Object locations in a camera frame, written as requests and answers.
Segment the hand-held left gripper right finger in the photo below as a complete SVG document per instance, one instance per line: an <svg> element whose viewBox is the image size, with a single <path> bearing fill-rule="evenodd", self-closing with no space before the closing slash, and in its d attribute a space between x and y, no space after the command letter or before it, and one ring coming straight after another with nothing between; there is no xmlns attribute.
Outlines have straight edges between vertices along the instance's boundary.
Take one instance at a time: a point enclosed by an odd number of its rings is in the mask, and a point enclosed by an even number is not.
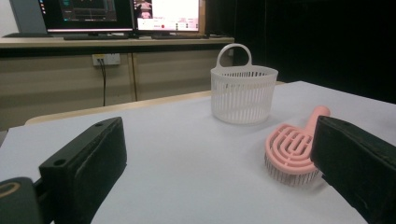
<svg viewBox="0 0 396 224"><path fill-rule="evenodd" d="M396 147L340 119L321 116L311 160L369 224L396 224Z"/></svg>

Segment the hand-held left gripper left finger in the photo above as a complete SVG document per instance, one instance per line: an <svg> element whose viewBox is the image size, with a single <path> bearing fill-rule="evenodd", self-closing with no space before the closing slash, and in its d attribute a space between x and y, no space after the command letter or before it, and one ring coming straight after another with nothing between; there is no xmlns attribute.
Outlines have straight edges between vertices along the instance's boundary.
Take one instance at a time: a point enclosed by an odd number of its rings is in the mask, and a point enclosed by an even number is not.
<svg viewBox="0 0 396 224"><path fill-rule="evenodd" d="M122 118L93 124L39 166L44 220L90 224L126 165Z"/></svg>

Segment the pink vented hairbrush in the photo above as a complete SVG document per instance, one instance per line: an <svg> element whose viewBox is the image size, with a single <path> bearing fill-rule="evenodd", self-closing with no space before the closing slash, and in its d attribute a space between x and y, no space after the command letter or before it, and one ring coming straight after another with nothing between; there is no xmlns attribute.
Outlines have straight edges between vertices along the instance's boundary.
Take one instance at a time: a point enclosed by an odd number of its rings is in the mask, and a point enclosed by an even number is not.
<svg viewBox="0 0 396 224"><path fill-rule="evenodd" d="M317 106L304 128L281 124L266 139L264 160L269 175L282 184L301 186L312 181L318 169L310 159L319 116L330 116L327 106Z"/></svg>

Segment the white slotted plastic basket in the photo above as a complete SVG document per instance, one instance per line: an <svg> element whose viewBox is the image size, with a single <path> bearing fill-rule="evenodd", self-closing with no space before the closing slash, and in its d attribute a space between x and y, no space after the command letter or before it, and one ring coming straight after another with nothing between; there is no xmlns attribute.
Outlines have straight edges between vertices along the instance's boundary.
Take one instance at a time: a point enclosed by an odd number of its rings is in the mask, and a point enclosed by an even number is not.
<svg viewBox="0 0 396 224"><path fill-rule="evenodd" d="M247 63L223 66L222 55L229 49L240 48L247 54ZM226 45L211 73L211 111L224 122L256 124L268 119L278 71L252 64L250 50L237 43Z"/></svg>

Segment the beige wooden desk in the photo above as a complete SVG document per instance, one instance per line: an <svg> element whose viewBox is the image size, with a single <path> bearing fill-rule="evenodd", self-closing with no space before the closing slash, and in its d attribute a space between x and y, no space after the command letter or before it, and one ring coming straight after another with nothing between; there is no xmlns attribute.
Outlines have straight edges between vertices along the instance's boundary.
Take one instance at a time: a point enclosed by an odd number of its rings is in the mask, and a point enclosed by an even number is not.
<svg viewBox="0 0 396 224"><path fill-rule="evenodd" d="M207 91L231 41L0 38L0 131L38 116ZM108 53L120 64L93 65L93 54Z"/></svg>

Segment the black curtain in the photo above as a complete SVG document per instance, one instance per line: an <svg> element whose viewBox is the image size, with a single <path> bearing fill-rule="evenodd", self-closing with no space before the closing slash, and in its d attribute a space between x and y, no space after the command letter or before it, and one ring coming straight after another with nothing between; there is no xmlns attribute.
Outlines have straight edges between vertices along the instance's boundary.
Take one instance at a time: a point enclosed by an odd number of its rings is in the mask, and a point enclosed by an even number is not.
<svg viewBox="0 0 396 224"><path fill-rule="evenodd" d="M205 30L248 47L284 82L396 104L396 0L204 0Z"/></svg>

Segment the black keyboard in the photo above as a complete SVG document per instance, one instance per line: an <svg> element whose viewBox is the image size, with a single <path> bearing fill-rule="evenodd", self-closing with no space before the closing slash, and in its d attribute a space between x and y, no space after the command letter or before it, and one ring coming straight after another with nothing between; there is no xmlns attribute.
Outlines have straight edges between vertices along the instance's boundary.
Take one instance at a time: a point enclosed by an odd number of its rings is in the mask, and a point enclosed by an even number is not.
<svg viewBox="0 0 396 224"><path fill-rule="evenodd" d="M128 39L127 35L66 35L64 40L122 40Z"/></svg>
<svg viewBox="0 0 396 224"><path fill-rule="evenodd" d="M208 39L206 35L171 35L171 34L156 34L152 35L151 39L168 40L168 39Z"/></svg>

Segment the dark-screen computer monitor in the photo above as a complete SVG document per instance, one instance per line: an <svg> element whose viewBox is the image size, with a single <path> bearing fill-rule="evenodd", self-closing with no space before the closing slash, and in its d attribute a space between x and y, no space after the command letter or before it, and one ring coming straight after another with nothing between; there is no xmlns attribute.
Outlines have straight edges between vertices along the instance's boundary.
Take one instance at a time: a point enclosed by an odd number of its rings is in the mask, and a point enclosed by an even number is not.
<svg viewBox="0 0 396 224"><path fill-rule="evenodd" d="M132 32L129 0L37 0L50 34Z"/></svg>

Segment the grey computer case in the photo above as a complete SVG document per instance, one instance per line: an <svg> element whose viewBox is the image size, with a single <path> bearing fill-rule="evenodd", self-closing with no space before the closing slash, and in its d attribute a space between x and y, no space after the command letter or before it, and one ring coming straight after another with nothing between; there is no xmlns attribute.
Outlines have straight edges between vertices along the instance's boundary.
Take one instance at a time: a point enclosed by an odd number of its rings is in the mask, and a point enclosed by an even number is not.
<svg viewBox="0 0 396 224"><path fill-rule="evenodd" d="M9 0L20 33L45 34L39 0Z"/></svg>

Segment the bright-screen computer monitor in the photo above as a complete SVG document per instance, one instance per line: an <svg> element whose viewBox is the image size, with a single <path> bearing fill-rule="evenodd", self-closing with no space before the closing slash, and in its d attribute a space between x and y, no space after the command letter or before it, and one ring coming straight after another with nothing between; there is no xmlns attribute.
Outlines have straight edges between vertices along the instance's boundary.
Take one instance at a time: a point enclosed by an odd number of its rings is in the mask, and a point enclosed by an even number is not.
<svg viewBox="0 0 396 224"><path fill-rule="evenodd" d="M200 0L132 0L135 29L198 32Z"/></svg>

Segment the white wall socket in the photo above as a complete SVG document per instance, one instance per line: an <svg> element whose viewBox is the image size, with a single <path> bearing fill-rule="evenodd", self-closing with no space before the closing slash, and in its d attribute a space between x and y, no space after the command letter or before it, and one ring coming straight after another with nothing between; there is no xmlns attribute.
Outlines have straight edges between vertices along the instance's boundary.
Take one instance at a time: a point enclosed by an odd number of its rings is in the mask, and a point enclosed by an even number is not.
<svg viewBox="0 0 396 224"><path fill-rule="evenodd" d="M120 54L119 53L108 53L108 54L93 54L92 63L94 66L99 65L119 65Z"/></svg>

